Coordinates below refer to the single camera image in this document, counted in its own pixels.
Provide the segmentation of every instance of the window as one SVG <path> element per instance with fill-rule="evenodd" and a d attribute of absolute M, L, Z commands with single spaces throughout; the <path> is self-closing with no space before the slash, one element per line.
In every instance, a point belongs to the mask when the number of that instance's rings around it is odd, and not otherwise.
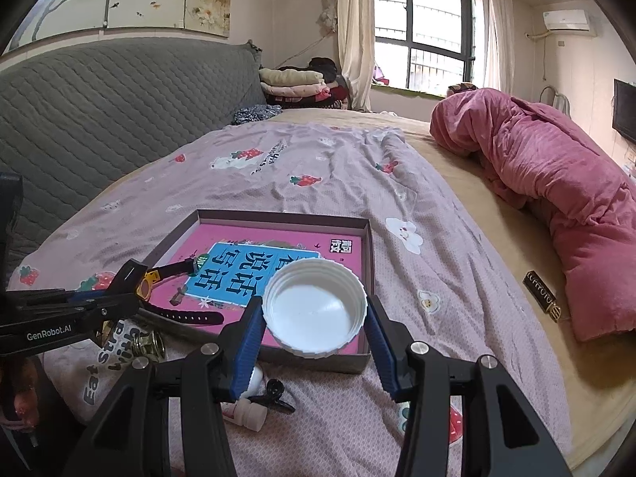
<path fill-rule="evenodd" d="M 446 96 L 471 80 L 473 0 L 375 0 L 375 62 L 392 87 Z"/>

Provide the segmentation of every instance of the air conditioner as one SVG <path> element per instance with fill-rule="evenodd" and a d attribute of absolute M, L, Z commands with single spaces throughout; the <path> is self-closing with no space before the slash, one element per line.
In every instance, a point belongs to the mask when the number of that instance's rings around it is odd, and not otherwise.
<path fill-rule="evenodd" d="M 546 28 L 555 34 L 596 36 L 586 10 L 550 10 L 543 13 Z"/>

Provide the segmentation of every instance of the tan mattress cover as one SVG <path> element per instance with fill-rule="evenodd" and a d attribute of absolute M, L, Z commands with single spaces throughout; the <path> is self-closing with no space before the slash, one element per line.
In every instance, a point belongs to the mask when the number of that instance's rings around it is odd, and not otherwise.
<path fill-rule="evenodd" d="M 564 275 L 549 231 L 534 217 L 507 205 L 490 191 L 472 161 L 437 146 L 429 124 L 417 120 L 353 111 L 293 109 L 271 120 L 318 122 L 330 126 L 399 127 L 408 143 L 440 172 L 481 230 L 495 246 L 532 303 L 561 365 L 570 406 L 571 468 L 597 451 L 636 411 L 636 335 L 604 337 L 585 344 L 574 340 L 564 294 Z M 557 296 L 563 318 L 543 314 L 522 280 L 534 270 Z"/>

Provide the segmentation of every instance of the white bottle cap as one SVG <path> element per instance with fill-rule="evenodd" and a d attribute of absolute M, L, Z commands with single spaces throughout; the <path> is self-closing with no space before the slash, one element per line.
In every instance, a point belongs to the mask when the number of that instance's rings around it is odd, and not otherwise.
<path fill-rule="evenodd" d="M 259 432 L 261 428 L 263 428 L 266 418 L 267 407 L 258 403 L 250 403 L 249 408 L 243 416 L 243 426 L 254 432 Z"/>
<path fill-rule="evenodd" d="M 338 262 L 298 260 L 267 283 L 263 315 L 287 351 L 307 359 L 328 357 L 350 343 L 365 323 L 365 288 Z"/>

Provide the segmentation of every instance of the window frame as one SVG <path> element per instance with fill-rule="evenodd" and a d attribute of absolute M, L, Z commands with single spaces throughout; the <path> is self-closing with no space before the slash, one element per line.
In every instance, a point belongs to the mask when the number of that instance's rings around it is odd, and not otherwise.
<path fill-rule="evenodd" d="M 433 54 L 451 57 L 459 61 L 463 61 L 463 79 L 462 82 L 470 82 L 473 78 L 473 0 L 461 0 L 462 6 L 462 45 L 461 52 L 453 52 L 438 46 L 427 45 L 413 41 L 413 0 L 406 0 L 406 39 L 393 39 L 390 37 L 375 36 L 377 43 L 389 43 L 398 46 L 408 47 L 408 56 L 406 63 L 406 88 L 415 91 L 409 86 L 411 84 L 411 50 L 423 50 Z M 373 23 L 373 32 L 375 33 L 375 23 Z"/>

